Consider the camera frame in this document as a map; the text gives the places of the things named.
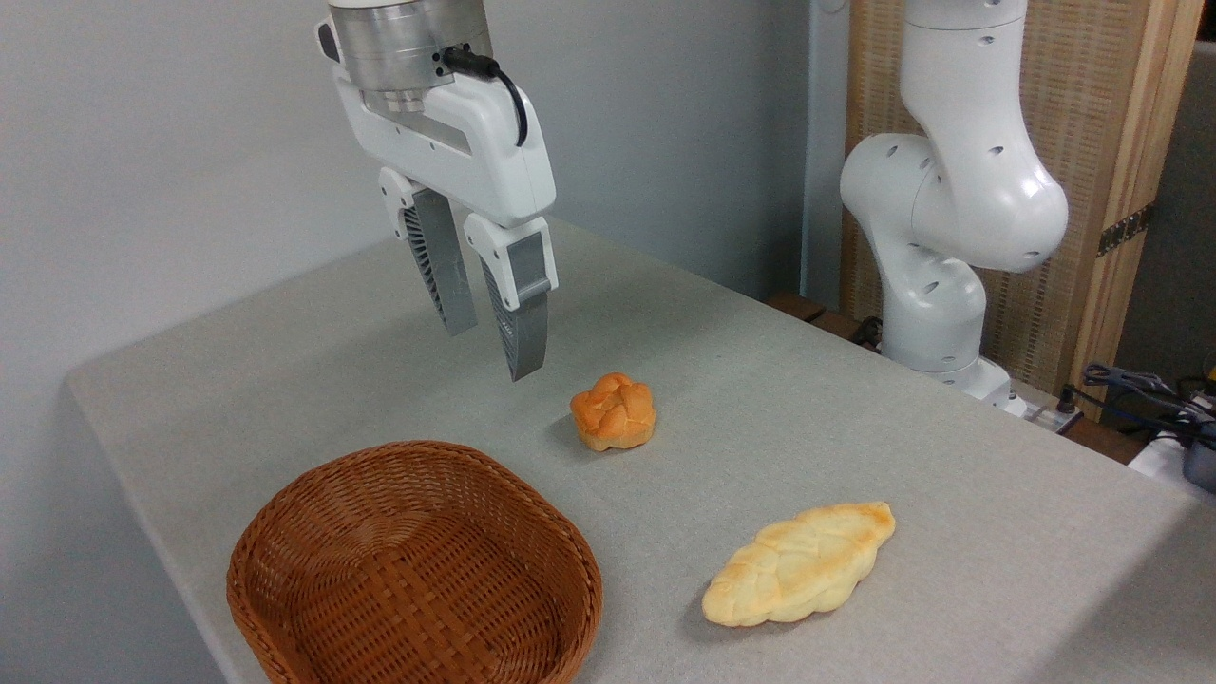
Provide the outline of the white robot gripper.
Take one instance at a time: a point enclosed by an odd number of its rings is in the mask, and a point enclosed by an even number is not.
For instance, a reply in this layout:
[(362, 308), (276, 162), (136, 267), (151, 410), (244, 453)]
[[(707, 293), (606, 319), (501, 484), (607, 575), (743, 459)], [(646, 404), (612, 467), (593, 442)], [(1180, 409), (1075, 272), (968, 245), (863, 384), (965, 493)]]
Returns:
[(423, 111), (390, 112), (379, 94), (353, 85), (342, 66), (332, 66), (332, 75), (358, 142), (385, 166), (379, 186), (392, 230), (412, 252), (447, 333), (477, 325), (450, 207), (456, 200), (478, 213), (462, 229), (482, 259), (511, 379), (542, 368), (547, 297), (559, 277), (548, 224), (536, 217), (553, 206), (556, 187), (528, 95), (520, 91), (528, 135), (517, 144), (520, 120), (503, 83), (456, 75), (427, 91)]

